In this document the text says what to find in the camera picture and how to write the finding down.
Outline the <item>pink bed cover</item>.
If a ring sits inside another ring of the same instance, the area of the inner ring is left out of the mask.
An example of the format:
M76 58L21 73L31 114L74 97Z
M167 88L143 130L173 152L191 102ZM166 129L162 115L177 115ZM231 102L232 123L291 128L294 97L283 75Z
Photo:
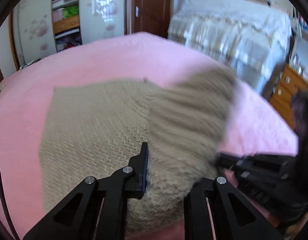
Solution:
M45 214L38 150L56 87L121 77L146 78L165 87L216 65L198 51L138 33L67 49L6 78L0 93L0 168L18 235L23 237ZM296 155L298 139L276 110L242 83L221 151Z

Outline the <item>sliding door wardrobe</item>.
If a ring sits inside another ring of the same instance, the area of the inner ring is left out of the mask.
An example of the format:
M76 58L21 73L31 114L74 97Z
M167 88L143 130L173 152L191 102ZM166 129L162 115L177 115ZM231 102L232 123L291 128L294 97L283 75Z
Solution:
M125 0L20 0L11 13L19 68L125 33Z

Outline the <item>white lace covered furniture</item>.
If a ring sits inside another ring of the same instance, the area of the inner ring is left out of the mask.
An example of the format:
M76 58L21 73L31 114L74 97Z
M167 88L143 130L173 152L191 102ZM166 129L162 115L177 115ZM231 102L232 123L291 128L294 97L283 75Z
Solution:
M183 0L168 38L232 68L257 93L285 63L292 37L286 12L246 0Z

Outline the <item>brown wooden door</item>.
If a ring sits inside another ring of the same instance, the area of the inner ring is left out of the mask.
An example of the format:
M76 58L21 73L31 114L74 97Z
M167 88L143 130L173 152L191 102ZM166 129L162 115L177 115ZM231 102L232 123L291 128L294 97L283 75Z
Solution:
M126 34L147 32L168 36L173 0L126 0Z

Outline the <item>wooden drawer chest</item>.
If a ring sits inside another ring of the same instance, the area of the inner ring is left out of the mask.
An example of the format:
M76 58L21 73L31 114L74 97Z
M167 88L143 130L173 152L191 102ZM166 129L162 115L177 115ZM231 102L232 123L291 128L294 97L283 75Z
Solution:
M270 98L270 104L292 129L294 120L291 100L299 90L308 90L308 83L287 64L281 72L280 81Z

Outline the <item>beige knit cardigan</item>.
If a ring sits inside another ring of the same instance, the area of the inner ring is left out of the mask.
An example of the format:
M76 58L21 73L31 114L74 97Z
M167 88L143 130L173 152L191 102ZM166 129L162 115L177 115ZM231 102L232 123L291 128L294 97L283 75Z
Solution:
M169 88L133 79L56 88L39 149L45 211L85 177L108 177L125 166L147 142L146 192L128 201L126 236L180 221L194 183L217 175L213 161L237 91L227 67Z

